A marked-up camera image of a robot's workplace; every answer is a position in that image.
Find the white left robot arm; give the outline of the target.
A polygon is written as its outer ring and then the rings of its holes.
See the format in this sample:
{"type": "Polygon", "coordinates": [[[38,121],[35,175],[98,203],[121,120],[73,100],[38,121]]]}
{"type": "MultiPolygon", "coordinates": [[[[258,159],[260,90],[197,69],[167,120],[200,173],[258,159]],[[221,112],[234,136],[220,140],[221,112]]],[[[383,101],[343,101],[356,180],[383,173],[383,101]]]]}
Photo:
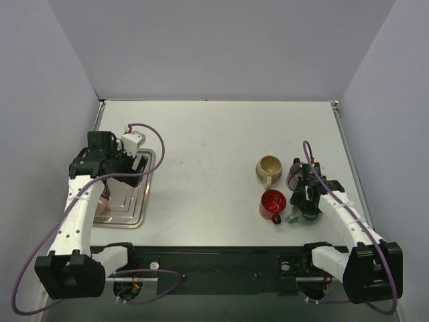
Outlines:
{"type": "Polygon", "coordinates": [[[135,159],[144,142],[138,131],[129,130],[120,138],[110,131],[88,132],[87,146],[69,166],[66,217],[48,254],[37,257],[34,266],[51,299],[99,297],[110,275],[136,272],[138,260],[131,255],[131,243],[92,254],[90,235],[108,175],[116,174],[118,181],[133,188],[141,182],[147,158],[135,159]]]}

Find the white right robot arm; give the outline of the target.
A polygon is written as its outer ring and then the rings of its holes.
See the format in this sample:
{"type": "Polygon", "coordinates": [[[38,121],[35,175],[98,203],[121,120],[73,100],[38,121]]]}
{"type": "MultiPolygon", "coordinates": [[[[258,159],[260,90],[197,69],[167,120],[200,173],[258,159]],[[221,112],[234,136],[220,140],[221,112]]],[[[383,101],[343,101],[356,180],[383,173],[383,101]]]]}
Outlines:
{"type": "Polygon", "coordinates": [[[321,173],[320,164],[294,159],[288,177],[291,205],[303,218],[324,215],[342,237],[342,253],[327,242],[306,244],[299,265],[303,272],[322,270],[340,280],[354,304],[400,299],[403,295],[403,252],[385,241],[356,211],[343,186],[321,173]]]}

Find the lavender mug with black handle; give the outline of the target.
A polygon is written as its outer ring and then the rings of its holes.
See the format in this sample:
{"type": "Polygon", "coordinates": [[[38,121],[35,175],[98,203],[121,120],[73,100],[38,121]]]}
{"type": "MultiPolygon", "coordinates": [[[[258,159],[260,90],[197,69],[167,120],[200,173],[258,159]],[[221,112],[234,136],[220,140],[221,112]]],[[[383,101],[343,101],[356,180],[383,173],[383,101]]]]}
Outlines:
{"type": "Polygon", "coordinates": [[[304,163],[300,161],[299,158],[294,158],[292,165],[289,169],[288,175],[286,177],[286,185],[291,191],[295,191],[298,183],[303,177],[302,165],[304,163]]]}

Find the red mug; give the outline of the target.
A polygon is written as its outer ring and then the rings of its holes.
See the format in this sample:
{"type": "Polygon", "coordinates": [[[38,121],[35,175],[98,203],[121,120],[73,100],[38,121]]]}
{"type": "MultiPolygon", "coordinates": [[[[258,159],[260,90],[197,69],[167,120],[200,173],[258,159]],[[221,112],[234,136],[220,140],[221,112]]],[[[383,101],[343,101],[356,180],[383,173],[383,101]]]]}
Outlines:
{"type": "Polygon", "coordinates": [[[266,190],[260,199],[259,214],[275,225],[282,222],[281,213],[285,210],[287,199],[283,193],[275,189],[266,190]]]}

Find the cream mug with blue drips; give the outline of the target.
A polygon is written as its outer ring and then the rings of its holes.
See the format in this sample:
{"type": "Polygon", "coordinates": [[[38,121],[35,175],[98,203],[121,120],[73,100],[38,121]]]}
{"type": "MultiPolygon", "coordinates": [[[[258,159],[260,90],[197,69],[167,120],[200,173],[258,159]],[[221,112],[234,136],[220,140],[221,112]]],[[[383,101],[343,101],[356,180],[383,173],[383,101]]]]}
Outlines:
{"type": "Polygon", "coordinates": [[[271,188],[272,184],[282,176],[282,172],[282,163],[275,156],[262,157],[255,167],[255,173],[265,190],[271,188]]]}

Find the teal green mug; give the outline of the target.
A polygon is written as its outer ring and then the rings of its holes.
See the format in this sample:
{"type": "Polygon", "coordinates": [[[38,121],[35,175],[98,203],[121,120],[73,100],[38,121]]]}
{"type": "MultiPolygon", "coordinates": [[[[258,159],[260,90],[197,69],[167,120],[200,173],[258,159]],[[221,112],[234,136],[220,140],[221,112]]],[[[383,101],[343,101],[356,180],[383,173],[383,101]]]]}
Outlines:
{"type": "Polygon", "coordinates": [[[315,215],[307,215],[301,212],[296,206],[293,206],[292,212],[286,217],[286,221],[289,224],[294,224],[297,222],[310,223],[316,221],[321,215],[322,213],[317,213],[315,215]]]}

